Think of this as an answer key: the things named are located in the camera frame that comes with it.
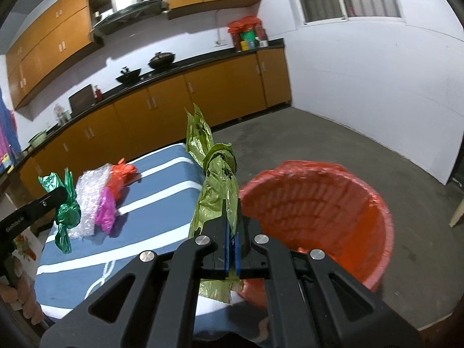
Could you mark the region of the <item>person left hand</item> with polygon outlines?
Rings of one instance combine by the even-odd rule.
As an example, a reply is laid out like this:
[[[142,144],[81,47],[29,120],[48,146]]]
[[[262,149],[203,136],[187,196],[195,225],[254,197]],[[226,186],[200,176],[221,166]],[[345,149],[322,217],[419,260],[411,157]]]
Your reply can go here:
[[[1,298],[11,305],[16,302],[20,303],[24,318],[30,320],[33,325],[41,324],[44,314],[40,304],[36,301],[34,282],[24,271],[17,257],[12,257],[12,263],[17,282],[13,285],[1,283]]]

